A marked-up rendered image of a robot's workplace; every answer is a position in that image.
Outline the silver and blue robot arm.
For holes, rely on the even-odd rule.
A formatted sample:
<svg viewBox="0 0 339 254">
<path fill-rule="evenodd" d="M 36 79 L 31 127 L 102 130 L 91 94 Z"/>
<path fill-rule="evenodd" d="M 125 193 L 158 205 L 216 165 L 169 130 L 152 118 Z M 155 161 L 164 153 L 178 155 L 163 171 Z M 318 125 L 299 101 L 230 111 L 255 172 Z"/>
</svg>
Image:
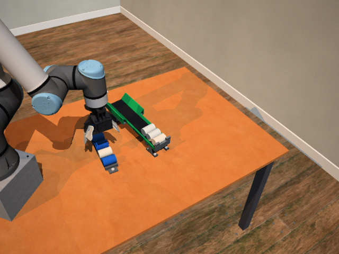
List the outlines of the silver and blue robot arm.
<svg viewBox="0 0 339 254">
<path fill-rule="evenodd" d="M 13 174 L 20 163 L 4 130 L 22 104 L 22 87 L 32 98 L 33 109 L 42 115 L 56 114 L 69 90 L 83 90 L 84 107 L 90 112 L 94 112 L 90 108 L 100 108 L 108 102 L 100 62 L 84 60 L 78 65 L 51 65 L 43 70 L 0 19 L 0 181 Z"/>
</svg>

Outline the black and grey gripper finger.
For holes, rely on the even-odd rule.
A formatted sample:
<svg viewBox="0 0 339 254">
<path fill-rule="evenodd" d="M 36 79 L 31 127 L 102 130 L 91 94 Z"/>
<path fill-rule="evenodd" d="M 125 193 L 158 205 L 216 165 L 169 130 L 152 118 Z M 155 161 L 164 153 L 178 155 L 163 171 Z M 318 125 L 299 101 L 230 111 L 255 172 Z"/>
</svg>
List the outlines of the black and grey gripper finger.
<svg viewBox="0 0 339 254">
<path fill-rule="evenodd" d="M 88 139 L 92 141 L 93 130 L 94 130 L 94 126 L 92 126 L 91 118 L 88 117 L 84 124 L 84 144 L 87 143 Z"/>
<path fill-rule="evenodd" d="M 108 112 L 108 113 L 109 113 L 109 112 Z M 113 116 L 112 116 L 112 114 L 109 113 L 109 115 L 110 115 L 110 117 L 111 117 L 111 119 L 112 119 L 113 127 L 114 127 L 118 132 L 120 132 L 120 131 L 119 131 L 119 128 L 118 128 L 118 126 L 117 126 L 117 124 L 116 124 L 116 122 L 115 122 L 115 120 L 114 120 L 114 118 L 113 118 Z"/>
</svg>

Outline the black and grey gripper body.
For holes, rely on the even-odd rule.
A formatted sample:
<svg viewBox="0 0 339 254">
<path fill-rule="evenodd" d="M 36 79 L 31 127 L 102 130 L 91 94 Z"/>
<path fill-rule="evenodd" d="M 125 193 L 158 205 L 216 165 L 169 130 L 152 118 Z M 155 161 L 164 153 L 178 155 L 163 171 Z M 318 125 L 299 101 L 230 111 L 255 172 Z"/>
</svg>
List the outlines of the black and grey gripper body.
<svg viewBox="0 0 339 254">
<path fill-rule="evenodd" d="M 90 113 L 88 117 L 91 118 L 91 123 L 94 124 L 96 133 L 97 133 L 97 130 L 99 133 L 101 133 L 101 132 L 113 129 L 112 119 L 109 116 L 108 112 L 106 111 L 105 107 L 106 105 L 100 108 L 89 107 L 91 110 L 94 110 L 94 112 Z M 106 111 L 106 116 L 105 116 L 105 111 Z M 102 116 L 102 113 L 103 113 L 103 116 Z"/>
</svg>

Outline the grey end stop bar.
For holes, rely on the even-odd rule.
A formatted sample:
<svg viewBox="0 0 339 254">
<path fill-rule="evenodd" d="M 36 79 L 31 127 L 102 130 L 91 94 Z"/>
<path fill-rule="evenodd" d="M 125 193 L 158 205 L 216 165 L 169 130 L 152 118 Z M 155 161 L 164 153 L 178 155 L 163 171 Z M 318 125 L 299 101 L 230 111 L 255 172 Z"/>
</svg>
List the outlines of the grey end stop bar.
<svg viewBox="0 0 339 254">
<path fill-rule="evenodd" d="M 167 141 L 164 140 L 163 142 L 160 143 L 159 146 L 154 147 L 154 150 L 157 151 L 158 149 L 160 149 L 160 148 L 162 148 L 163 146 L 167 145 L 168 143 L 170 143 L 170 140 L 171 140 L 171 139 L 169 139 L 169 140 L 167 140 Z"/>
</svg>

